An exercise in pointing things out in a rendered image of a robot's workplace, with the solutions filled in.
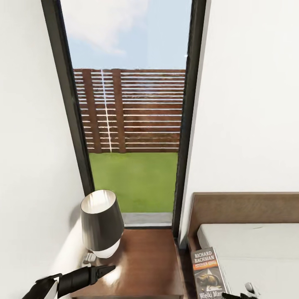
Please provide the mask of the hardback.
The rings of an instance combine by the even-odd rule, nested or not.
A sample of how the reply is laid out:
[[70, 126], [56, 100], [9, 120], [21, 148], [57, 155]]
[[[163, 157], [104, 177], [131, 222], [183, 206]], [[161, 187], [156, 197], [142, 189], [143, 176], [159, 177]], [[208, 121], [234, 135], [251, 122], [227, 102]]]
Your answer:
[[215, 248], [208, 247], [191, 253], [198, 299], [226, 299], [228, 294]]

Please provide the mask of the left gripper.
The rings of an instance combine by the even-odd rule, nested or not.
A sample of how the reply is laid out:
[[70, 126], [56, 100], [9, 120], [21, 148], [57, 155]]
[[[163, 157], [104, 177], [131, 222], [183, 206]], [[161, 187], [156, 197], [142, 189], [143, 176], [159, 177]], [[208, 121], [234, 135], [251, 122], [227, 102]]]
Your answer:
[[91, 267], [85, 266], [78, 270], [72, 271], [71, 293], [87, 287], [88, 285], [95, 284], [98, 279], [110, 273], [115, 268], [115, 265], [101, 265], [97, 267], [92, 265]]

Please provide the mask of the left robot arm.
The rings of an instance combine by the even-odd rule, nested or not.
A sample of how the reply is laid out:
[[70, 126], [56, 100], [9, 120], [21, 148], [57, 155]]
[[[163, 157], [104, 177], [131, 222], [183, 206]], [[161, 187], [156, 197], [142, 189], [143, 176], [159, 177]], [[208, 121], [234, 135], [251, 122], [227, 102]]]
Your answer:
[[[61, 298], [71, 294], [88, 285], [95, 284], [98, 279], [113, 271], [116, 267], [101, 265], [94, 266], [87, 262], [93, 262], [96, 259], [94, 253], [86, 253], [81, 262], [81, 268], [67, 274], [58, 273], [46, 276], [35, 281], [30, 291], [22, 299], [54, 299]], [[59, 277], [58, 280], [54, 280]]]

